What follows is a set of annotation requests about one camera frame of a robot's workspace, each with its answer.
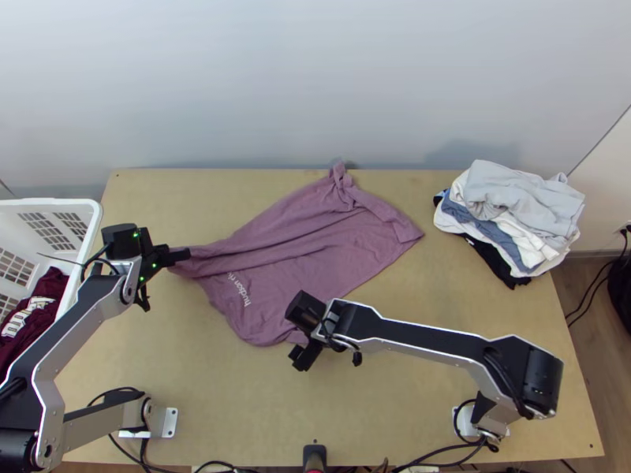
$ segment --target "black object on floor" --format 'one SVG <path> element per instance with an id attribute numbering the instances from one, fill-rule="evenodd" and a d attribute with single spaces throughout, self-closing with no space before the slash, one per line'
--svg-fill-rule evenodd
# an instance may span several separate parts
<path id="1" fill-rule="evenodd" d="M 305 445 L 302 449 L 302 471 L 304 473 L 327 473 L 327 447 Z"/>
<path id="2" fill-rule="evenodd" d="M 631 257 L 618 259 L 609 269 L 607 291 L 627 332 L 631 333 Z"/>

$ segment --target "purple t-shirt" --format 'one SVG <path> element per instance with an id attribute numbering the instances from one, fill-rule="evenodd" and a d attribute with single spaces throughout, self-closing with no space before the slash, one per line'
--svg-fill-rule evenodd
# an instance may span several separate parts
<path id="1" fill-rule="evenodd" d="M 343 297 L 422 236 L 403 213 L 357 188 L 339 162 L 230 238 L 191 247 L 191 259 L 170 270 L 195 279 L 248 343 L 301 343 L 306 337 L 285 320 L 298 291 Z"/>

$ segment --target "white wall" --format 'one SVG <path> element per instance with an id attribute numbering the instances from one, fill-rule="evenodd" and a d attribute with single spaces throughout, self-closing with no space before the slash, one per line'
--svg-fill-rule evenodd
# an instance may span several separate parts
<path id="1" fill-rule="evenodd" d="M 631 111 L 569 175 L 569 182 L 586 195 L 581 238 L 572 249 L 622 249 L 624 239 L 616 230 L 631 221 Z"/>
<path id="2" fill-rule="evenodd" d="M 127 166 L 569 171 L 631 102 L 631 2 L 0 3 L 0 174 Z"/>

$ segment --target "cable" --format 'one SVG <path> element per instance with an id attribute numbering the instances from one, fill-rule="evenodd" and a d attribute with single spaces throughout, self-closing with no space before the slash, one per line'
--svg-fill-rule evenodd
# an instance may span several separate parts
<path id="1" fill-rule="evenodd" d="M 592 302 L 594 302 L 594 296 L 596 295 L 596 293 L 598 292 L 598 289 L 600 289 L 600 286 L 604 284 L 605 281 L 607 281 L 607 279 L 609 279 L 609 276 L 605 277 L 601 282 L 598 283 L 598 285 L 596 286 L 596 289 L 594 289 L 594 292 L 592 293 L 592 297 L 589 298 L 589 304 L 587 304 L 587 307 L 585 308 L 584 311 L 582 311 L 578 317 L 576 317 L 572 322 L 570 322 L 567 325 L 567 328 L 569 329 L 572 325 L 574 325 L 581 317 L 583 317 L 583 315 L 587 314 L 587 312 L 589 311 L 589 308 L 592 306 Z"/>
<path id="2" fill-rule="evenodd" d="M 524 400 L 521 399 L 521 396 L 517 393 L 517 388 L 515 387 L 513 380 L 506 372 L 505 367 L 491 354 L 491 352 L 485 352 L 483 358 L 484 361 L 486 361 L 491 366 L 491 368 L 493 368 L 493 371 L 495 371 L 498 377 L 502 380 L 502 383 L 504 383 L 506 389 L 508 389 L 510 397 L 513 399 L 519 415 L 521 415 L 521 417 L 525 417 L 528 420 L 531 420 L 535 415 L 526 408 Z"/>
<path id="3" fill-rule="evenodd" d="M 598 271 L 598 274 L 596 275 L 596 277 L 594 277 L 593 281 L 590 283 L 590 285 L 587 287 L 587 290 L 585 290 L 585 294 L 583 295 L 583 298 L 581 299 L 580 303 L 578 304 L 578 307 L 576 309 L 574 309 L 573 311 L 571 311 L 568 315 L 566 315 L 566 318 L 569 318 L 571 315 L 576 314 L 581 307 L 583 306 L 583 303 L 585 302 L 585 300 L 587 299 L 587 296 L 589 294 L 589 291 L 592 289 L 592 287 L 594 286 L 594 284 L 596 283 L 596 281 L 598 281 L 598 278 L 600 277 L 600 274 L 605 270 L 605 268 L 607 268 L 609 265 L 614 264 L 618 261 L 620 261 L 622 258 L 624 258 L 625 253 L 626 253 L 626 249 L 627 246 L 629 244 L 629 238 L 627 237 L 627 230 L 626 229 L 621 229 L 620 230 L 620 234 L 625 238 L 625 246 L 622 249 L 622 252 L 620 253 L 620 256 L 617 257 L 616 259 L 612 259 L 610 262 L 605 263 L 603 265 L 602 268 L 600 268 L 600 270 Z"/>
<path id="4" fill-rule="evenodd" d="M 476 400 L 475 399 L 467 399 L 465 402 L 463 402 L 462 404 L 460 404 L 456 410 L 454 411 L 454 430 L 456 431 L 456 435 L 458 436 L 458 438 L 460 440 L 462 440 L 464 443 L 466 444 L 470 444 L 470 445 L 477 445 L 477 441 L 472 441 L 472 440 L 467 440 L 466 438 L 464 438 L 462 436 L 462 433 L 460 432 L 460 429 L 458 429 L 458 415 L 460 414 L 460 411 L 462 410 L 462 408 L 468 404 L 473 404 L 475 403 Z"/>
<path id="5" fill-rule="evenodd" d="M 88 404 L 88 407 L 92 406 L 97 400 L 99 400 L 101 397 L 106 396 L 107 394 L 120 393 L 121 391 L 131 391 L 133 393 L 139 393 L 140 392 L 139 389 L 133 388 L 131 386 L 124 386 L 124 387 L 121 387 L 121 388 L 110 389 L 109 391 L 106 391 L 105 393 L 101 393 L 97 397 L 95 397 L 93 400 L 91 400 L 90 403 Z M 145 424 L 145 427 L 147 427 L 147 422 L 146 422 L 146 420 L 144 418 L 144 409 L 141 411 L 141 417 L 142 417 L 142 420 L 143 420 L 143 422 Z M 150 465 L 147 462 L 146 454 L 147 454 L 147 447 L 148 447 L 149 440 L 150 440 L 149 438 L 144 438 L 143 441 L 140 444 L 140 459 L 139 459 L 139 458 L 136 458 L 131 453 L 129 453 L 127 450 L 123 449 L 122 446 L 114 439 L 112 434 L 108 434 L 107 437 L 110 439 L 112 444 L 114 444 L 114 446 L 123 455 L 125 455 L 127 458 L 129 458 L 135 464 L 138 464 L 140 467 L 142 467 L 142 469 L 145 472 L 150 473 L 151 471 L 157 471 L 158 473 L 177 473 L 176 471 L 166 470 L 165 468 L 154 467 L 153 465 Z M 219 461 L 219 460 L 207 461 L 205 464 L 203 464 L 199 468 L 197 468 L 197 470 L 195 470 L 195 473 L 200 473 L 205 467 L 207 467 L 209 465 L 222 465 L 223 467 L 229 468 L 228 471 L 222 471 L 221 473 L 231 473 L 231 472 L 234 473 L 236 471 L 241 471 L 243 473 L 258 473 L 258 471 L 256 471 L 256 470 L 251 470 L 251 469 L 247 469 L 247 468 L 236 468 L 232 464 L 229 464 L 229 463 L 224 462 L 224 461 Z"/>
<path id="6" fill-rule="evenodd" d="M 473 445 L 458 444 L 458 445 L 449 445 L 447 447 L 442 447 L 441 449 L 434 450 L 433 452 L 430 452 L 430 453 L 428 453 L 426 455 L 419 456 L 417 459 L 412 460 L 408 464 L 401 465 L 400 467 L 393 468 L 391 473 L 400 473 L 401 471 L 405 470 L 406 468 L 410 468 L 410 467 L 437 467 L 437 468 L 457 467 L 457 466 L 463 464 L 464 462 L 466 462 L 467 460 L 471 459 L 483 447 L 488 446 L 488 445 L 490 445 L 490 444 L 488 444 L 488 439 L 485 437 L 485 438 L 480 439 L 476 444 L 473 444 Z M 454 461 L 454 462 L 448 463 L 448 464 L 423 463 L 424 460 L 426 460 L 427 458 L 430 458 L 432 456 L 438 455 L 439 453 L 449 452 L 450 450 L 468 449 L 468 448 L 473 447 L 473 446 L 475 446 L 476 448 L 472 452 L 470 452 L 470 454 L 468 454 L 467 456 L 465 456 L 464 458 L 462 458 L 462 459 L 460 459 L 458 461 Z"/>
<path id="7" fill-rule="evenodd" d="M 567 469 L 570 470 L 572 473 L 578 473 L 578 471 L 574 470 L 574 468 L 572 468 L 572 465 L 570 465 L 567 460 L 563 460 L 561 459 L 561 463 L 563 463 L 564 465 L 567 466 Z"/>
<path id="8" fill-rule="evenodd" d="M 204 470 L 205 467 L 209 467 L 211 465 L 221 465 L 223 467 L 229 468 L 230 471 L 234 471 L 234 466 L 226 463 L 225 461 L 219 461 L 219 460 L 211 460 L 211 461 L 207 461 L 205 464 L 203 464 L 202 466 L 200 466 L 199 468 L 197 468 L 195 470 L 195 473 L 200 473 L 201 471 Z"/>
<path id="9" fill-rule="evenodd" d="M 58 258 L 57 256 L 50 256 L 50 255 L 44 255 L 43 253 L 37 252 L 38 255 L 43 256 L 44 258 L 50 258 L 50 259 L 56 259 L 57 261 L 63 261 L 64 263 L 71 263 L 71 264 L 76 264 L 78 266 L 81 266 L 84 271 L 81 274 L 81 282 L 85 281 L 85 270 L 94 262 L 99 262 L 102 263 L 106 266 L 108 266 L 112 272 L 116 275 L 120 274 L 120 271 L 118 271 L 114 265 L 112 263 L 110 263 L 109 261 L 107 261 L 106 259 L 100 258 L 99 256 L 101 256 L 106 249 L 108 249 L 109 244 L 105 245 L 101 250 L 99 250 L 94 256 L 92 256 L 88 261 L 86 261 L 85 263 L 79 263 L 77 261 L 71 261 L 70 259 L 63 259 L 63 258 Z"/>
<path id="10" fill-rule="evenodd" d="M 475 401 L 476 401 L 475 399 L 467 399 L 465 402 L 460 404 L 454 412 L 454 429 L 456 430 L 456 435 L 458 436 L 458 438 L 460 438 L 464 443 L 458 444 L 458 445 L 449 445 L 447 447 L 442 447 L 441 449 L 434 450 L 433 452 L 429 452 L 426 455 L 420 456 L 405 465 L 401 465 L 400 467 L 393 468 L 391 473 L 399 473 L 400 471 L 403 471 L 406 468 L 410 468 L 410 467 L 437 467 L 437 468 L 459 467 L 465 461 L 469 460 L 474 455 L 476 455 L 476 453 L 478 453 L 485 446 L 488 447 L 493 453 L 498 452 L 499 448 L 497 447 L 497 445 L 492 445 L 488 443 L 487 437 L 480 436 L 480 439 L 478 439 L 477 441 L 470 441 L 470 440 L 465 439 L 462 436 L 460 430 L 457 428 L 457 418 L 462 408 L 466 406 L 467 404 L 471 404 L 472 402 L 475 402 Z M 468 447 L 476 447 L 476 448 L 472 452 L 470 452 L 470 454 L 468 454 L 467 456 L 465 456 L 459 461 L 449 463 L 449 464 L 423 463 L 423 461 L 426 460 L 427 458 L 431 458 L 432 456 L 438 455 L 439 453 L 449 452 L 450 450 L 466 449 Z"/>
<path id="11" fill-rule="evenodd" d="M 78 266 L 83 266 L 83 264 L 77 262 L 77 261 L 71 261 L 69 259 L 63 259 L 63 258 L 58 258 L 57 256 L 50 256 L 50 255 L 44 255 L 43 253 L 40 253 L 39 251 L 36 252 L 37 255 L 43 256 L 44 258 L 50 258 L 50 259 L 57 259 L 57 261 L 63 261 L 64 263 L 72 263 L 72 264 L 76 264 Z"/>

